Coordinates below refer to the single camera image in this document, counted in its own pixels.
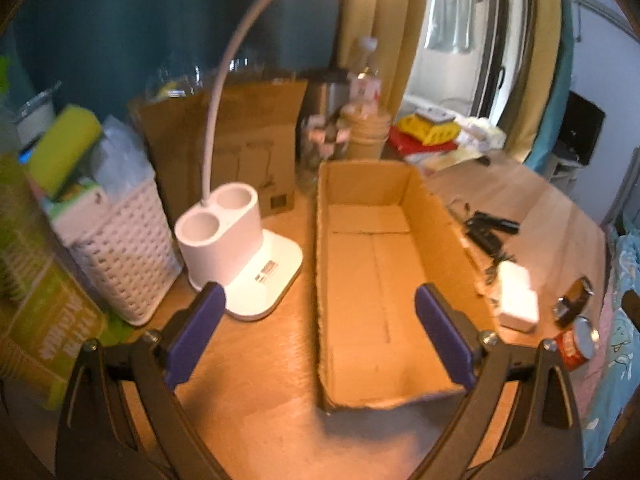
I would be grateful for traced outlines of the red tin can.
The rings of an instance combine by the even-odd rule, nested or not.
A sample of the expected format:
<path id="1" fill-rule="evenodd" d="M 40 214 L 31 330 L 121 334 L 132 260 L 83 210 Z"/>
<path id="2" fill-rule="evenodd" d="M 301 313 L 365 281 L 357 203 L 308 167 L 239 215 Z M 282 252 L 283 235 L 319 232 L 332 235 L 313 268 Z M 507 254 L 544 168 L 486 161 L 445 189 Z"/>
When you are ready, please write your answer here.
<path id="1" fill-rule="evenodd" d="M 589 318 L 578 315 L 570 326 L 554 337 L 554 341 L 558 345 L 564 367 L 569 372 L 574 372 L 594 358 L 600 335 Z"/>

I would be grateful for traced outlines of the blue patterned bedding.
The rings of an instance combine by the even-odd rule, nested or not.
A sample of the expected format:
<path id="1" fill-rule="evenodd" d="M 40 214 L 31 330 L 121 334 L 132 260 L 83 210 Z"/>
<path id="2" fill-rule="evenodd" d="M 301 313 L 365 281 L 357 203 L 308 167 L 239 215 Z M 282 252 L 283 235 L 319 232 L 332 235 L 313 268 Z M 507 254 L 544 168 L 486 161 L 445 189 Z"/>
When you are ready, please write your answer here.
<path id="1" fill-rule="evenodd" d="M 639 229 L 626 222 L 623 232 L 608 229 L 612 260 L 603 312 L 610 326 L 602 330 L 601 376 L 582 418 L 584 466 L 591 469 L 604 455 L 606 442 L 639 387 L 639 330 L 623 310 L 626 292 L 639 291 Z"/>

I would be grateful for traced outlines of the green cardboard box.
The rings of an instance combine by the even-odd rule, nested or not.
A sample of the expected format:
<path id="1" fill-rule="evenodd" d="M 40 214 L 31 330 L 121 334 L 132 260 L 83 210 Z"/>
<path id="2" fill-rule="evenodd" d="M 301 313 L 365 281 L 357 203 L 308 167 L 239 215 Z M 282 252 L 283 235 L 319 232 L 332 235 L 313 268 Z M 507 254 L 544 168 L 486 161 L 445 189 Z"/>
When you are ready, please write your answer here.
<path id="1" fill-rule="evenodd" d="M 107 315 L 64 266 L 14 155 L 1 155 L 1 377 L 47 410 L 63 402 L 82 344 Z"/>

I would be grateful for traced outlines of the white power adapter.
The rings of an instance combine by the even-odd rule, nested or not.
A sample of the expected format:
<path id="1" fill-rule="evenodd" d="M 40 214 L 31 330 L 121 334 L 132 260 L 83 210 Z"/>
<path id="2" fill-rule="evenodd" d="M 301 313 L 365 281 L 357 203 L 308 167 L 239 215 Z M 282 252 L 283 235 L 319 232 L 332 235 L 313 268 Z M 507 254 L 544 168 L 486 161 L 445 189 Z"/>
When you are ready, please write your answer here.
<path id="1" fill-rule="evenodd" d="M 496 317 L 501 326 L 530 333 L 539 322 L 538 295 L 527 269 L 511 261 L 498 265 Z"/>

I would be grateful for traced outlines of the white desk lamp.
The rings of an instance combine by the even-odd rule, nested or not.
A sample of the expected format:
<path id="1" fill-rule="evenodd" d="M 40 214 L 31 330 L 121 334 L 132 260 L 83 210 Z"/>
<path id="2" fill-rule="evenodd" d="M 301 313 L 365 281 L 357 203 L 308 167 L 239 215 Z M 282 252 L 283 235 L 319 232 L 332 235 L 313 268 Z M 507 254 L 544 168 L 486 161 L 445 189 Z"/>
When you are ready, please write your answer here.
<path id="1" fill-rule="evenodd" d="M 242 182 L 212 188 L 210 177 L 224 84 L 230 63 L 254 23 L 273 0 L 254 0 L 224 50 L 210 94 L 202 159 L 201 199 L 175 224 L 190 285 L 201 299 L 221 294 L 218 308 L 232 318 L 255 322 L 277 307 L 302 268 L 294 240 L 262 226 L 258 195 Z"/>

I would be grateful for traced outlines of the black car key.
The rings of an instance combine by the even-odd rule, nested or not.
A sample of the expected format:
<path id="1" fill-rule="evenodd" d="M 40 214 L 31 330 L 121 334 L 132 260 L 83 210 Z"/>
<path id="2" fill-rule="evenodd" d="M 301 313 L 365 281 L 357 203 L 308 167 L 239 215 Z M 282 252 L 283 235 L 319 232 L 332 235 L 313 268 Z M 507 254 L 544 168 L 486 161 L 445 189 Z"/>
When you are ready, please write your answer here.
<path id="1" fill-rule="evenodd" d="M 466 227 L 465 235 L 490 258 L 502 254 L 502 240 L 486 226 L 470 224 Z"/>

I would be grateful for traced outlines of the yellow-green roll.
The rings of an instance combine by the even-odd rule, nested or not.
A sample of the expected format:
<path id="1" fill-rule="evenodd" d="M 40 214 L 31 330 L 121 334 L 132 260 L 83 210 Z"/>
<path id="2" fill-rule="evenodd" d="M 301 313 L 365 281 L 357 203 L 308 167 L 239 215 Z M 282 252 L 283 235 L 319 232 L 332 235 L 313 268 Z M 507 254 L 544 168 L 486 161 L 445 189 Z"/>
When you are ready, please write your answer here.
<path id="1" fill-rule="evenodd" d="M 67 105 L 32 151 L 26 164 L 29 177 L 45 196 L 57 196 L 101 133 L 91 110 Z"/>

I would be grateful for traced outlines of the white tv stand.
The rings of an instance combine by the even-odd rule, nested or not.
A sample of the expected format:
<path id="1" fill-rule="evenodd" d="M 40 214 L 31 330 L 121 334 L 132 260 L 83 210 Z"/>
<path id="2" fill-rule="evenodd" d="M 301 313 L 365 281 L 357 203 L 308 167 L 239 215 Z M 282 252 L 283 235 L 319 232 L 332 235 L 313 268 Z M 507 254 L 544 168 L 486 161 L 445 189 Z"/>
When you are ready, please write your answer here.
<path id="1" fill-rule="evenodd" d="M 578 174 L 585 166 L 571 159 L 550 154 L 542 176 L 569 198 L 573 197 Z"/>

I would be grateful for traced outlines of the floral glass jar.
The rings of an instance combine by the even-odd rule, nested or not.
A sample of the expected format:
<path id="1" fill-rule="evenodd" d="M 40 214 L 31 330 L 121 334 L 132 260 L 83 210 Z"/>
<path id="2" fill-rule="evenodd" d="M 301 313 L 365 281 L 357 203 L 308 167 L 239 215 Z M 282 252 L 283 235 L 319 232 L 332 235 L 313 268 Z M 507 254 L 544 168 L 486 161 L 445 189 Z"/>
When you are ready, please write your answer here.
<path id="1" fill-rule="evenodd" d="M 317 193 L 322 162 L 345 159 L 349 139 L 350 127 L 343 118 L 311 115 L 303 122 L 298 170 L 298 182 L 303 192 Z"/>

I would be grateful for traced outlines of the stack of paper cups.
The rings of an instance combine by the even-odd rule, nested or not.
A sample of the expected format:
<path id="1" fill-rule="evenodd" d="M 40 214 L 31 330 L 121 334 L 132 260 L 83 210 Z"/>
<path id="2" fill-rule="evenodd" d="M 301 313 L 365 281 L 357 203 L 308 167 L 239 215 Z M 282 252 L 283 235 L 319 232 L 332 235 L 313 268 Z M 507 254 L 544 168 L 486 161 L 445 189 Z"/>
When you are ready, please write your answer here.
<path id="1" fill-rule="evenodd" d="M 379 160 L 390 135 L 392 116 L 382 110 L 378 114 L 342 110 L 341 118 L 350 128 L 346 157 L 351 160 Z"/>

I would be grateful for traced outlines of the stainless steel thermos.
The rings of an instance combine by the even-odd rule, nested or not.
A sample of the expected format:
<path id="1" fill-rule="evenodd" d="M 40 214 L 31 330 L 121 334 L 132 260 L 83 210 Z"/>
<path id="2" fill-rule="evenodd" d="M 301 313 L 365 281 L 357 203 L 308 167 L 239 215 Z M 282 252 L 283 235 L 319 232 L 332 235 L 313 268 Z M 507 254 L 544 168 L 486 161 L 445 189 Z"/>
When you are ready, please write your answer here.
<path id="1" fill-rule="evenodd" d="M 300 116 L 333 117 L 349 100 L 349 81 L 344 68 L 317 68 L 303 73 L 307 88 Z"/>

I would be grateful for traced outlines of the clear plastic water bottle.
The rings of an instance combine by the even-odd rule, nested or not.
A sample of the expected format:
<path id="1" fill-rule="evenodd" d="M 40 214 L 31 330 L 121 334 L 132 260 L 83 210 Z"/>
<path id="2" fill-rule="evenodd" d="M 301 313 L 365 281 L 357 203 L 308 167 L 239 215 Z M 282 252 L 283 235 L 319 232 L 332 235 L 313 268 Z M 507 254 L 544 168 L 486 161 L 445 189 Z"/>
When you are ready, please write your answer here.
<path id="1" fill-rule="evenodd" d="M 362 36 L 354 43 L 349 58 L 349 103 L 362 114 L 376 114 L 380 106 L 382 79 L 376 67 L 376 50 L 378 40 Z"/>

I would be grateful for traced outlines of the hanging light garment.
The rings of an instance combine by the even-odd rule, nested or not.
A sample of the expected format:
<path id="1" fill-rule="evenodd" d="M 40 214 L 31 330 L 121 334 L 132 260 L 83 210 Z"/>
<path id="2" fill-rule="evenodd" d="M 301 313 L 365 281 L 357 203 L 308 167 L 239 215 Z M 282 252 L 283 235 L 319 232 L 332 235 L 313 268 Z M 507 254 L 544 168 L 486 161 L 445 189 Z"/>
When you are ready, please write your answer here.
<path id="1" fill-rule="evenodd" d="M 433 0 L 426 47 L 442 53 L 469 54 L 475 47 L 475 0 Z"/>

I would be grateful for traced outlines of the yellow curtain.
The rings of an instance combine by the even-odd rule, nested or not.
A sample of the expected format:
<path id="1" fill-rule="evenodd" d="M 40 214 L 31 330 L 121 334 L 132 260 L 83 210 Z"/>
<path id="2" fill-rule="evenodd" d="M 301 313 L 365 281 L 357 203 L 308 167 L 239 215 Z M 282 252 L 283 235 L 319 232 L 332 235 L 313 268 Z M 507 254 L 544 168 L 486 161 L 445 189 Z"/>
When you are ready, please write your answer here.
<path id="1" fill-rule="evenodd" d="M 340 0 L 334 64 L 345 68 L 357 40 L 378 40 L 375 66 L 382 79 L 380 104 L 395 115 L 405 94 L 427 0 Z"/>

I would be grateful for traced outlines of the teal curtain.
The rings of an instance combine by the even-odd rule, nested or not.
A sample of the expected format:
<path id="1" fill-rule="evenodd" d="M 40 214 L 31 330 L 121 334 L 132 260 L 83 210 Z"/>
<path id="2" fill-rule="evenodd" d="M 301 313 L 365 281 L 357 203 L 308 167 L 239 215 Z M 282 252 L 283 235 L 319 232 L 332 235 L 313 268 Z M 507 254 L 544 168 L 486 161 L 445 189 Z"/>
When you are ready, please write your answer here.
<path id="1" fill-rule="evenodd" d="M 538 0 L 536 25 L 536 45 L 542 50 L 533 72 L 542 77 L 548 96 L 525 165 L 542 174 L 559 139 L 570 93 L 575 49 L 572 0 Z"/>

